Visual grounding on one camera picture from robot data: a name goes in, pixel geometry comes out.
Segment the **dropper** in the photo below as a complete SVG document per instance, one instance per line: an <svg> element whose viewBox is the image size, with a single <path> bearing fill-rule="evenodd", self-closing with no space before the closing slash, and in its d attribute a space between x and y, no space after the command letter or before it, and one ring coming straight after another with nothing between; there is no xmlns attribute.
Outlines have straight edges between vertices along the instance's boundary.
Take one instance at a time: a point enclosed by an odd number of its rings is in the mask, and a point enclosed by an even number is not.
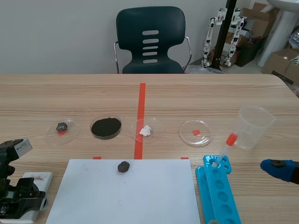
<svg viewBox="0 0 299 224"><path fill-rule="evenodd" d="M226 153L228 152L228 150L234 145L234 143L237 140L237 138L238 138L237 133L231 133L229 135L228 139L226 140L226 146L224 147L223 151L218 156L218 158L216 159L216 161L213 162L213 164L212 164L213 167L217 167L218 166L218 164L220 163L220 161L222 160L222 158L226 155Z"/></svg>

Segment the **chair metal leg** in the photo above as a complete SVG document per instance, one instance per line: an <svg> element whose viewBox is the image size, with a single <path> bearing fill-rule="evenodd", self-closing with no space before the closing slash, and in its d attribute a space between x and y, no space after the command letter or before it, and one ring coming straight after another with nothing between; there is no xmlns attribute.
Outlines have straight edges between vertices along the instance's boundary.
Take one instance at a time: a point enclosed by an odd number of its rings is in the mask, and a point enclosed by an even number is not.
<svg viewBox="0 0 299 224"><path fill-rule="evenodd" d="M192 58L192 51L191 51L191 48L190 48L190 40L187 36L185 36L185 38L187 39L187 42L188 42L188 47L189 47L189 51L190 51L190 57L189 57L189 60L187 62L187 65L189 64L189 62L191 61L191 58Z"/></svg>
<svg viewBox="0 0 299 224"><path fill-rule="evenodd" d="M120 71L119 71L119 68L118 68L117 54L116 54L116 44L117 44L117 43L118 43L118 41L114 43L114 57L115 57L115 63L116 63L117 74L119 74Z"/></svg>

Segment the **wooden table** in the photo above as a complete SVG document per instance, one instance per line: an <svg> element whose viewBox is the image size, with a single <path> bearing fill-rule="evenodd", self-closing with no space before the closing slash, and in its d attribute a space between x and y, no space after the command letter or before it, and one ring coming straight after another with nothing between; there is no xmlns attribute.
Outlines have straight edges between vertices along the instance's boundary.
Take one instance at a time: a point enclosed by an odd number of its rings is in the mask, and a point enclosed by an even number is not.
<svg viewBox="0 0 299 224"><path fill-rule="evenodd" d="M135 141L130 134L136 121L139 84L146 83L145 116L157 117L164 126L162 138L143 146L144 159L189 157L192 170L206 154L218 154L233 128L239 108L260 105L276 123L253 150L232 148L228 156L233 172L228 176L244 224L298 223L299 186L286 183L260 169L264 159L299 161L299 101L289 88L271 75L1 75L0 140L29 138L33 150L11 165L12 184L30 171L54 173L50 205L37 223L46 222L69 159L132 159ZM114 139L92 136L90 123L102 113L122 120ZM79 136L61 147L48 145L45 131L59 118L72 118ZM192 147L179 137L187 120L201 119L214 132L205 147ZM204 223L195 173L194 184Z"/></svg>

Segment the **sink pedestal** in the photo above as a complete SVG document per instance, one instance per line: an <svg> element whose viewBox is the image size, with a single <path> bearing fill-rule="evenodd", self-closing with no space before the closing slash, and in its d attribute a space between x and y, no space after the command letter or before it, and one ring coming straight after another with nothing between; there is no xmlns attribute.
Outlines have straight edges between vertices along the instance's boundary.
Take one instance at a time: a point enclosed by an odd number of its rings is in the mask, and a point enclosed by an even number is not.
<svg viewBox="0 0 299 224"><path fill-rule="evenodd" d="M267 60L269 59L272 52L282 50L285 48L286 43L289 40L290 35L296 25L296 22L299 18L299 14L290 11L282 11L280 21L278 26L274 31L270 40L267 40L266 45L264 46L262 55L257 61L259 67L264 67Z"/></svg>

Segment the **dark stone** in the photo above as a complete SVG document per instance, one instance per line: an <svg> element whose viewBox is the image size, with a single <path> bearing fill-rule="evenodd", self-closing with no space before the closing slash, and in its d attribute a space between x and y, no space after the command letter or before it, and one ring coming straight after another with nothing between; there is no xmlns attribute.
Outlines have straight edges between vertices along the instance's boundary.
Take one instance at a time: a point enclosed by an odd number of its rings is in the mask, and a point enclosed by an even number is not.
<svg viewBox="0 0 299 224"><path fill-rule="evenodd" d="M126 173L129 170L130 164L127 161L121 162L120 165L118 165L117 169L118 172Z"/></svg>
<svg viewBox="0 0 299 224"><path fill-rule="evenodd" d="M116 118L105 118L97 120L92 126L92 133L95 136L106 138L115 137L121 128L121 122Z"/></svg>
<svg viewBox="0 0 299 224"><path fill-rule="evenodd" d="M63 132L67 130L67 124L64 122L58 123L56 131Z"/></svg>

